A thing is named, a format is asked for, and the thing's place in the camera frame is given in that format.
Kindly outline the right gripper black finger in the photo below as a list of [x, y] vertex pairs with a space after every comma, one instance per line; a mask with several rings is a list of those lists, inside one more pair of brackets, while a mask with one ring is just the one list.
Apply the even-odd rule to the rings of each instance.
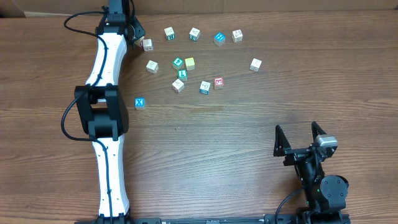
[[326, 132], [322, 130], [322, 128], [317, 124], [316, 121], [313, 121], [311, 123], [311, 128], [312, 128], [313, 142], [317, 143], [318, 145], [322, 145], [323, 138], [326, 136]]
[[282, 128], [277, 125], [275, 127], [275, 144], [274, 144], [274, 157], [282, 157], [286, 155], [286, 152], [291, 150], [290, 143], [288, 142]]

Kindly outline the green numeral four block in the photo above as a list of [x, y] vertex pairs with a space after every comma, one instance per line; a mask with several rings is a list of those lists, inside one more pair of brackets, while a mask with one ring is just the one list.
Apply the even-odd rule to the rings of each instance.
[[174, 69], [180, 70], [184, 67], [184, 60], [180, 57], [176, 57], [172, 62], [172, 66]]

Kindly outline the blue letter X block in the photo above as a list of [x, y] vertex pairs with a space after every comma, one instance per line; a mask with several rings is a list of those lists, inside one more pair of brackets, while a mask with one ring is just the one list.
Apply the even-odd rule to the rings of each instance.
[[146, 101], [144, 98], [135, 98], [134, 107], [136, 110], [143, 110], [146, 106]]

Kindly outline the wooden block red side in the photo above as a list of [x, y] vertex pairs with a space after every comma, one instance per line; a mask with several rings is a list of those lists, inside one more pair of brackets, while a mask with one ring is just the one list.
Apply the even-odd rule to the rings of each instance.
[[139, 46], [139, 47], [143, 47], [143, 40], [144, 40], [144, 36], [142, 36], [141, 38], [137, 39], [134, 43]]

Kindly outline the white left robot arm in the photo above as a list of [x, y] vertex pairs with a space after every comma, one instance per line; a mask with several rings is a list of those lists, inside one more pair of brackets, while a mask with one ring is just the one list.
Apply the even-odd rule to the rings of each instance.
[[129, 0], [110, 1], [92, 34], [98, 50], [86, 83], [77, 86], [72, 105], [78, 108], [81, 125], [92, 143], [98, 165], [100, 203], [95, 223], [132, 223], [124, 184], [123, 144], [129, 115], [118, 83], [124, 56], [145, 30]]

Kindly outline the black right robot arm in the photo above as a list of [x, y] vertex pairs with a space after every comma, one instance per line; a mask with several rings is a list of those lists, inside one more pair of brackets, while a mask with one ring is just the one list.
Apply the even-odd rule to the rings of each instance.
[[[278, 223], [349, 224], [346, 208], [349, 182], [340, 175], [325, 175], [321, 163], [330, 158], [338, 148], [337, 139], [312, 122], [313, 142], [306, 148], [293, 149], [282, 128], [275, 127], [273, 156], [283, 157], [285, 166], [294, 166], [302, 187], [288, 195], [270, 217]], [[296, 209], [293, 215], [281, 215], [283, 205], [303, 192], [307, 206]]]

